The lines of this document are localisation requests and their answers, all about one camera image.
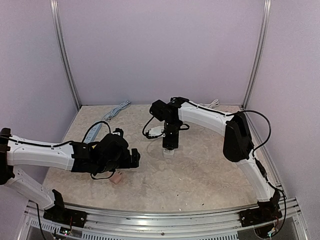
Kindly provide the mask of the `white power strip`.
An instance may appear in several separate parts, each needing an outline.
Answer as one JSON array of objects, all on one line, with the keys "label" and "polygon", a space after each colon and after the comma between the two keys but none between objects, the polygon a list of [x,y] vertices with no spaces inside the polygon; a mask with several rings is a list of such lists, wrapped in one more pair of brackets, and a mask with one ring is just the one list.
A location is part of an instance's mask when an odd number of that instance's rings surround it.
[{"label": "white power strip", "polygon": [[164,149],[163,150],[163,157],[166,159],[172,159],[175,155],[175,150],[169,150],[169,149]]}]

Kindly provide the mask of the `pink usb charger plug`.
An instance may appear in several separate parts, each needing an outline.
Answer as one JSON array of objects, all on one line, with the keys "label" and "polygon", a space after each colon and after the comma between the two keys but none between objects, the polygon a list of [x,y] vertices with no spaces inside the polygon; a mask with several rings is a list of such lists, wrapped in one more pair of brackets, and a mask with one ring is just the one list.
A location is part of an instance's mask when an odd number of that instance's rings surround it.
[{"label": "pink usb charger plug", "polygon": [[117,185],[123,179],[123,172],[115,172],[114,175],[109,179],[113,184]]}]

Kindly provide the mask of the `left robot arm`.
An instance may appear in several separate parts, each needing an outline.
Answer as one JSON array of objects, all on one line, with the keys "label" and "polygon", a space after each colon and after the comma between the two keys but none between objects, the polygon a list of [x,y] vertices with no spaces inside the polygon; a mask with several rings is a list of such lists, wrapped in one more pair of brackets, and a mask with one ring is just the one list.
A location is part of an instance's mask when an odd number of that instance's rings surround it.
[{"label": "left robot arm", "polygon": [[12,135],[10,128],[0,131],[1,185],[35,202],[61,223],[70,218],[70,211],[64,206],[62,195],[56,190],[46,189],[20,166],[56,168],[96,176],[117,169],[138,168],[140,158],[136,148],[129,148],[119,128],[97,143],[72,140],[63,143],[27,141]]}]

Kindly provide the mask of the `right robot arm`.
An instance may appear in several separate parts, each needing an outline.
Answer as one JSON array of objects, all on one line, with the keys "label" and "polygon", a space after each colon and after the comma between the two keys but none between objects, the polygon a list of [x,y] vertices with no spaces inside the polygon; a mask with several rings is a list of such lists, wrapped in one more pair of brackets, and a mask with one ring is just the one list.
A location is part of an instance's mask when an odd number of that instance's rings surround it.
[{"label": "right robot arm", "polygon": [[283,217],[279,201],[284,193],[273,186],[263,164],[256,156],[258,149],[246,118],[246,110],[227,113],[214,110],[184,97],[173,97],[165,103],[152,103],[149,113],[153,119],[163,122],[163,126],[142,129],[147,139],[162,138],[163,152],[172,155],[179,147],[179,134],[188,130],[189,123],[202,126],[223,136],[223,155],[242,170],[251,184],[257,198],[257,208],[239,213],[242,226],[252,226]]}]

